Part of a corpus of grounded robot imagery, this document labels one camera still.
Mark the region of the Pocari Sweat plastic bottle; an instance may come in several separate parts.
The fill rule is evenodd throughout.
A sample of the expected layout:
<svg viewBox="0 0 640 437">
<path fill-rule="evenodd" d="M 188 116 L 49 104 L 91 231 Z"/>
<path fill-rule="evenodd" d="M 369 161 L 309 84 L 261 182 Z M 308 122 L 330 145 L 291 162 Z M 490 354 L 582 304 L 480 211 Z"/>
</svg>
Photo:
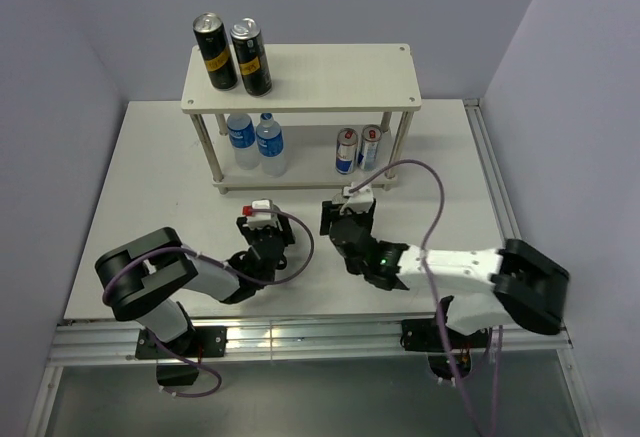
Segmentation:
<svg viewBox="0 0 640 437">
<path fill-rule="evenodd" d="M 237 165 L 244 170 L 256 168 L 260 157 L 251 117 L 243 113 L 230 114 L 227 129 Z"/>
</svg>

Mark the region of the black can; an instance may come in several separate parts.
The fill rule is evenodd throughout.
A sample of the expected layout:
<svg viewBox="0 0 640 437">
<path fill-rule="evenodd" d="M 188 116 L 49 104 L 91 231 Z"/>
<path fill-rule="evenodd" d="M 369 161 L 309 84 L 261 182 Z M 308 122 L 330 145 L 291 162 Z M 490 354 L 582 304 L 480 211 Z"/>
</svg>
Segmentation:
<svg viewBox="0 0 640 437">
<path fill-rule="evenodd" d="M 222 91 L 233 89 L 238 77 L 222 19 L 206 12 L 194 19 L 192 28 L 212 86 Z"/>
<path fill-rule="evenodd" d="M 261 28 L 252 18 L 243 18 L 230 30 L 241 78 L 247 93 L 260 97 L 272 89 L 272 79 Z"/>
</svg>

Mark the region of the glass bottle green cap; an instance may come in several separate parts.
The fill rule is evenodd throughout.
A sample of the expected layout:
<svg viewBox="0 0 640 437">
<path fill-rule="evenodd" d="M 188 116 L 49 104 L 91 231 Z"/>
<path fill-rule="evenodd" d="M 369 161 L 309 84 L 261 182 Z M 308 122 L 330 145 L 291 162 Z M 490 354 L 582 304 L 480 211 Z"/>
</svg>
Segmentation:
<svg viewBox="0 0 640 437">
<path fill-rule="evenodd" d="M 339 192 L 332 198 L 332 203 L 336 205 L 344 205 L 348 202 L 349 198 L 350 198 L 349 191 L 343 189 L 341 192 Z"/>
</svg>

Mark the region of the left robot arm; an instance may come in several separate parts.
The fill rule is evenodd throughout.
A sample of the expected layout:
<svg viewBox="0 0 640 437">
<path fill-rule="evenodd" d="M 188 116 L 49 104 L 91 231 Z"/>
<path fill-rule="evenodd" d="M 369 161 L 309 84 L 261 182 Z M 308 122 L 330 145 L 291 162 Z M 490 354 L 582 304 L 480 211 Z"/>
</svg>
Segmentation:
<svg viewBox="0 0 640 437">
<path fill-rule="evenodd" d="M 196 345 L 196 331 L 172 296 L 181 289 L 233 305 L 275 282 L 287 266 L 285 249 L 295 243 L 289 219 L 262 213 L 236 219 L 248 248 L 223 263 L 211 263 L 186 246 L 176 230 L 163 227 L 99 257 L 94 265 L 103 303 L 118 321 L 136 321 L 172 356 Z"/>
</svg>

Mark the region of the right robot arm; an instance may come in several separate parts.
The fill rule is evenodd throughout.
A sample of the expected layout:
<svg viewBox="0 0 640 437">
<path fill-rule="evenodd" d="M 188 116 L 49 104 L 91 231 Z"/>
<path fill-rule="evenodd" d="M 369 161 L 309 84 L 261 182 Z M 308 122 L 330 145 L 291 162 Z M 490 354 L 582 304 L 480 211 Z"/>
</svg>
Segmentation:
<svg viewBox="0 0 640 437">
<path fill-rule="evenodd" d="M 376 202 L 325 201 L 320 233 L 343 257 L 348 273 L 374 287 L 437 290 L 448 298 L 433 322 L 435 340 L 457 345 L 483 328 L 513 322 L 540 335 L 562 328 L 569 272 L 533 246 L 507 239 L 500 248 L 475 251 L 427 250 L 375 239 Z"/>
</svg>

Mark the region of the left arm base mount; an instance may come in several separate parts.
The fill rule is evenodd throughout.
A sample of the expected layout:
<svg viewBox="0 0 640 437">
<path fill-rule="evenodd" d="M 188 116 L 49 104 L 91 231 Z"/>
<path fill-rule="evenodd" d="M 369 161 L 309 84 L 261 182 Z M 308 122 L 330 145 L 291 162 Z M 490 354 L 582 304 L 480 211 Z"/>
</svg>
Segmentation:
<svg viewBox="0 0 640 437">
<path fill-rule="evenodd" d="M 223 357 L 226 343 L 227 328 L 224 326 L 189 328 L 184 335 L 169 343 L 161 342 L 151 331 L 143 329 L 138 335 L 135 359 L 157 361 L 156 382 L 161 391 L 183 398 L 204 397 L 220 389 L 222 377 L 203 360 Z M 192 386 L 204 373 L 216 379 L 211 390 L 181 391 L 181 388 Z"/>
</svg>

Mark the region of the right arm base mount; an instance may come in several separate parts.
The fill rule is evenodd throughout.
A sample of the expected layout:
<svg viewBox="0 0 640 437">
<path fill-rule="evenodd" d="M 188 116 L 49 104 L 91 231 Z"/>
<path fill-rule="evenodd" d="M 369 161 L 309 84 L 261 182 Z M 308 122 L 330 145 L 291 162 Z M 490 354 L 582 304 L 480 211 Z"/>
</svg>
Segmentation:
<svg viewBox="0 0 640 437">
<path fill-rule="evenodd" d="M 440 331 L 435 318 L 407 319 L 401 322 L 402 335 L 400 345 L 405 351 L 425 353 L 429 369 L 438 382 L 455 382 L 454 374 L 449 366 L 449 359 L 445 355 L 441 342 Z M 453 352 L 453 361 L 462 378 L 469 377 L 474 372 L 474 361 L 471 351 L 482 349 L 483 354 L 478 364 L 483 362 L 489 353 L 492 341 L 492 330 L 481 329 L 465 336 L 447 329 Z"/>
</svg>

